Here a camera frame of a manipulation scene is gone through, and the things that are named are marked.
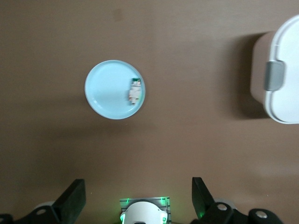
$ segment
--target white figurine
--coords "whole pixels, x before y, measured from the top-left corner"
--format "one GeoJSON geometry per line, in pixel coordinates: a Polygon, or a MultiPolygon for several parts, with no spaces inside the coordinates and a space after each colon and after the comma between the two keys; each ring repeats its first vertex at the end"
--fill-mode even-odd
{"type": "Polygon", "coordinates": [[[132,105],[136,104],[141,96],[141,80],[139,78],[133,78],[131,84],[131,90],[129,91],[129,100],[132,105]]]}

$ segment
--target small figurine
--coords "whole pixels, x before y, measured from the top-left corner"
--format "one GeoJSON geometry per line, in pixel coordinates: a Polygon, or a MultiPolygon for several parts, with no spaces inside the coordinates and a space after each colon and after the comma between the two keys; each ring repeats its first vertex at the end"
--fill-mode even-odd
{"type": "Polygon", "coordinates": [[[132,105],[136,104],[136,101],[139,100],[141,96],[141,79],[133,78],[131,84],[131,90],[129,91],[129,100],[132,102],[132,105]]]}

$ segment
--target green light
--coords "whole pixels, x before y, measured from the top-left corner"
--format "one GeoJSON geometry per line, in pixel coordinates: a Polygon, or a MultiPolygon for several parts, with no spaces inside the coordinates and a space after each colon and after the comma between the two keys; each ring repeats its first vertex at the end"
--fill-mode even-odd
{"type": "Polygon", "coordinates": [[[199,218],[202,218],[204,216],[204,214],[205,214],[204,212],[199,213],[198,214],[199,218]]]}
{"type": "Polygon", "coordinates": [[[166,197],[161,197],[160,203],[161,205],[166,205],[166,197]]]}

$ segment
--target plate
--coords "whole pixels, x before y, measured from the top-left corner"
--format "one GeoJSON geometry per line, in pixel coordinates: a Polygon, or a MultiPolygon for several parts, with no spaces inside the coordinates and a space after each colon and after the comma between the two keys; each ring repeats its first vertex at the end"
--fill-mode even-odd
{"type": "Polygon", "coordinates": [[[140,73],[130,64],[109,60],[96,65],[85,81],[85,95],[89,105],[101,116],[124,119],[135,114],[145,98],[145,84],[140,73]],[[132,105],[129,91],[133,78],[141,80],[141,97],[132,105]]]}

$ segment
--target white plastic container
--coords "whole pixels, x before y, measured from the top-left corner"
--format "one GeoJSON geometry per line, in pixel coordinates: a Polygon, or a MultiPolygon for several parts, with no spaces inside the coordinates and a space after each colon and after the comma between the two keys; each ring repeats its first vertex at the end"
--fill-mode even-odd
{"type": "Polygon", "coordinates": [[[256,42],[250,91],[272,119],[299,124],[299,15],[256,42]]]}

